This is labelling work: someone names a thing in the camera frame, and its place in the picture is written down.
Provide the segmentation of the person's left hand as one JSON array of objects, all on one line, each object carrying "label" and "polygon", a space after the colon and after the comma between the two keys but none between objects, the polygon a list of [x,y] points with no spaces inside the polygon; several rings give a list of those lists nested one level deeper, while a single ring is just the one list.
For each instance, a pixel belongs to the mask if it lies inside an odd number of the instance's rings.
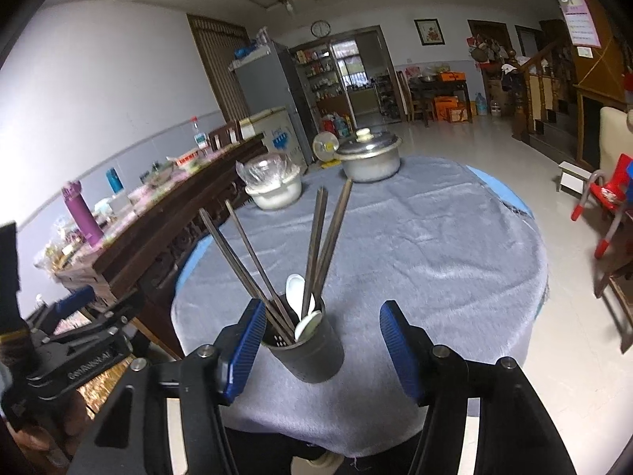
[{"label": "person's left hand", "polygon": [[28,424],[21,430],[15,431],[6,422],[9,434],[37,474],[68,473],[70,462],[62,462],[58,457],[58,452],[61,451],[70,460],[75,455],[90,424],[91,418],[87,404],[79,391],[72,393],[60,412],[60,422],[55,425],[55,429],[59,432],[58,437],[51,432],[50,426]]}]

